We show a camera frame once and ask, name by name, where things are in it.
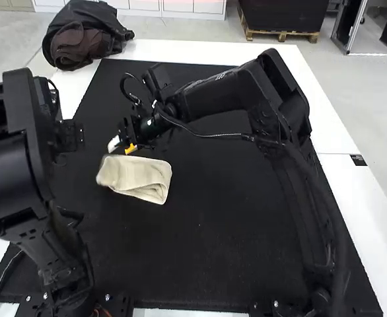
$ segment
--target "white cabinet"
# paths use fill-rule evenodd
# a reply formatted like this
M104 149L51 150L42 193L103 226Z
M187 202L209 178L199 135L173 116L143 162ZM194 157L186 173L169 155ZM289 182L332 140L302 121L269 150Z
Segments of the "white cabinet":
M131 10L152 10L160 11L158 0L129 0Z
M0 0L31 1L35 12L59 12L70 0ZM118 10L118 15L145 17L198 18L224 20L227 0L91 0L106 1Z
M193 11L195 13L223 14L224 0L194 0Z
M115 7L116 9L129 8L129 0L106 0L106 2L112 7Z
M163 0L163 10L173 12L193 12L194 0Z
M63 0L35 0L35 5L47 5L51 7L64 6Z

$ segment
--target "metal frame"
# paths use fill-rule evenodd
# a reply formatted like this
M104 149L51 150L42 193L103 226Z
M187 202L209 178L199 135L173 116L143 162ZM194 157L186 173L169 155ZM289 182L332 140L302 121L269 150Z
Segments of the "metal frame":
M333 27L333 32L331 39L334 42L334 44L345 54L350 56L387 56L387 53L351 53L353 42L355 41L355 38L357 37L358 28L361 25L361 20L364 17L365 9L367 8L368 0L362 0L361 5L358 10L357 17L355 19L355 23L351 27L351 30L349 32L349 40L347 41L346 45L343 45L337 38L337 30L339 28L340 24L340 18L343 14L343 10L347 4L347 0L344 0L342 4L339 7L339 12L337 14L337 18Z

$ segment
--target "gray floor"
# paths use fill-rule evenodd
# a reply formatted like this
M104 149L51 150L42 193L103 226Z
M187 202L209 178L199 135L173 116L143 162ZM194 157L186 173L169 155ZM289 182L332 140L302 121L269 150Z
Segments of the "gray floor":
M2 71L25 65L37 75L52 75L54 69L39 51L52 17L0 12L0 78ZM224 22L149 17L120 17L120 21L137 38L246 42L233 5L228 6ZM387 195L387 57L341 55L330 40L333 24L333 18L324 21L318 44L298 37L288 37L286 43L300 48ZM357 40L354 50L380 49L368 30L365 34L373 24L362 25L359 36L363 40ZM274 36L261 36L254 43L278 42Z

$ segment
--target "black bracket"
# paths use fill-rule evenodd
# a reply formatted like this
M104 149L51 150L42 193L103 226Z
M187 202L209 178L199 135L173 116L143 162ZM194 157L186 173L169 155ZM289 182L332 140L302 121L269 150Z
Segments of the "black bracket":
M99 311L99 316L107 316L107 311L113 317L132 317L133 299L125 293L118 295L96 294L95 309ZM52 314L51 306L46 293L32 293L24 297L16 312L16 317L73 317L69 311L61 309L57 314Z

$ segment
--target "white table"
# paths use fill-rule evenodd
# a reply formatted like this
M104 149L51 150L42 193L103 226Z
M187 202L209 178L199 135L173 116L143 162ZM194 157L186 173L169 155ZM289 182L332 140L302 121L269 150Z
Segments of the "white table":
M355 166L350 154L357 146L333 109L296 46L218 42L135 40L113 59L240 65L268 48L276 48L310 103L311 135L318 158L345 219L349 233L387 317L387 198L369 167ZM64 118L72 118L99 61L78 71L58 71L53 82L60 91ZM7 243L0 241L0 259ZM0 316L14 316L17 304L0 304ZM135 309L136 317L232 317L243 314Z

